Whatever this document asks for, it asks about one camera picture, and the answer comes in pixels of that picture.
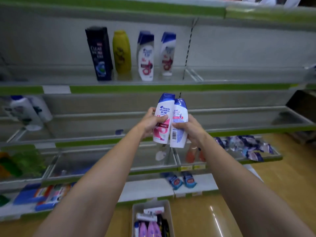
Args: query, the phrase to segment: barcode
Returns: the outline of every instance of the barcode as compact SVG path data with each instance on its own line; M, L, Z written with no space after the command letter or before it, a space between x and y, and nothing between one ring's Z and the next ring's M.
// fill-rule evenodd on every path
M173 131L173 132L172 132L172 139L173 139L173 140L176 140L176 139L177 139L177 132L176 132L176 131Z

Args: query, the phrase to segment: person's left arm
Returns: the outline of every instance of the person's left arm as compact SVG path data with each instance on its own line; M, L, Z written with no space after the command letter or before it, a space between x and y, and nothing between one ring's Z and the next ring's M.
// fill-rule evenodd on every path
M140 141L168 118L155 117L153 111L149 108L140 123L74 185L34 237L105 236Z

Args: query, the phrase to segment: white back panel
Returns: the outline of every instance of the white back panel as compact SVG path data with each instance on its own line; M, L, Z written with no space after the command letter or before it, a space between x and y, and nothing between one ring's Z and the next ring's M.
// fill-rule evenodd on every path
M302 67L316 62L316 32L197 25L188 66Z
M191 33L188 26L43 17L30 12L6 9L1 11L0 17L0 52L9 65L92 65L85 28L106 26L112 56L114 31L126 31L131 45L133 66L136 66L136 47L140 30L149 30L155 35L155 65L158 65L163 32L175 32L177 46L174 65L184 66Z

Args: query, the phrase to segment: person's left hand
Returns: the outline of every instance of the person's left hand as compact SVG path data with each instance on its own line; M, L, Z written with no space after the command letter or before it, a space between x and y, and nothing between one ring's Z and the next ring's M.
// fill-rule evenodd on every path
M146 115L137 124L137 127L140 128L141 131L143 131L142 139L152 134L153 128L156 126L158 122L163 123L166 119L168 119L168 115L154 116L155 111L156 111L155 107L150 107Z

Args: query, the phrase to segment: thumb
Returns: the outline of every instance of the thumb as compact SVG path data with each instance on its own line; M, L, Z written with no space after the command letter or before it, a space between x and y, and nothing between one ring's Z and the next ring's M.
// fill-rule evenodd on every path
M166 119L168 119L168 115L157 116L157 117L156 117L156 122L157 122L157 123L162 123L162 122L165 122Z
M187 122L179 122L179 123L172 123L174 127L177 129L186 129L187 128Z

